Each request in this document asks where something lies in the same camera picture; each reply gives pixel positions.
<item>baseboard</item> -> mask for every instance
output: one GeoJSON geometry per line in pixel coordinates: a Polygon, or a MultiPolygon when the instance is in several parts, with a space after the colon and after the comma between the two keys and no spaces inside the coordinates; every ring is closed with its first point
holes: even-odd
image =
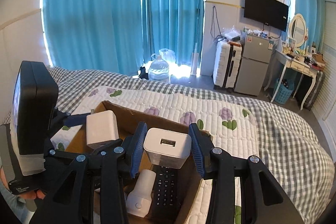
{"type": "Polygon", "coordinates": [[[324,133],[324,136],[325,136],[325,138],[327,140],[327,143],[328,143],[328,146],[329,146],[329,149],[330,149],[330,152],[331,152],[331,156],[332,156],[333,162],[336,162],[336,143],[335,143],[334,137],[331,134],[331,132],[330,132],[330,130],[328,128],[328,125],[322,119],[322,117],[320,116],[320,114],[318,113],[318,111],[316,110],[316,108],[313,106],[311,110],[314,113],[317,121],[319,122],[320,127],[321,127],[321,129],[322,129],[322,131],[324,133]]]}

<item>black remote control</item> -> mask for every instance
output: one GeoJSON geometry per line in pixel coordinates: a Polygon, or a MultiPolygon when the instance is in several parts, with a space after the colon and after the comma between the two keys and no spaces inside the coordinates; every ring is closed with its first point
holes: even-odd
{"type": "Polygon", "coordinates": [[[152,217],[175,220],[179,212],[177,169],[156,165],[152,217]]]}

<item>refrigerator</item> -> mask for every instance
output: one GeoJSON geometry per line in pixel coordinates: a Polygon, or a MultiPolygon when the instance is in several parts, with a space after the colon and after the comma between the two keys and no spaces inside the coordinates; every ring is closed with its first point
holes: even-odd
{"type": "Polygon", "coordinates": [[[269,39],[247,34],[235,92],[258,96],[263,86],[273,44],[269,39]]]}

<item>laundry basket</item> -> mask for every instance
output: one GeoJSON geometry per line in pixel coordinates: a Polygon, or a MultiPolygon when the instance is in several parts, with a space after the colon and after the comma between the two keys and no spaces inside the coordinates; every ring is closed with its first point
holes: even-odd
{"type": "MultiPolygon", "coordinates": [[[[275,93],[275,90],[278,86],[279,81],[280,81],[280,79],[276,79],[276,81],[275,81],[275,85],[274,85],[274,89],[273,89],[273,95],[275,93]]],[[[288,79],[287,83],[288,83],[288,88],[286,88],[283,84],[281,84],[280,87],[279,87],[278,93],[274,98],[274,100],[281,105],[283,105],[287,102],[288,98],[290,97],[290,95],[292,94],[292,92],[294,90],[294,82],[292,80],[288,79]]]]}

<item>person's hand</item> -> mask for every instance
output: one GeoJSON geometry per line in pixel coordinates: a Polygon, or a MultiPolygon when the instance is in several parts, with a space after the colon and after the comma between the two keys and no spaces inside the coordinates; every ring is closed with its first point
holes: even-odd
{"type": "MultiPolygon", "coordinates": [[[[0,179],[3,183],[3,185],[9,190],[7,180],[6,180],[6,177],[5,177],[5,173],[4,173],[2,167],[1,167],[1,170],[0,170],[0,179]]],[[[31,191],[31,192],[28,192],[28,193],[24,193],[24,194],[20,195],[20,197],[22,197],[24,199],[35,199],[35,198],[44,199],[45,194],[41,190],[37,190],[37,191],[31,191]]]]}

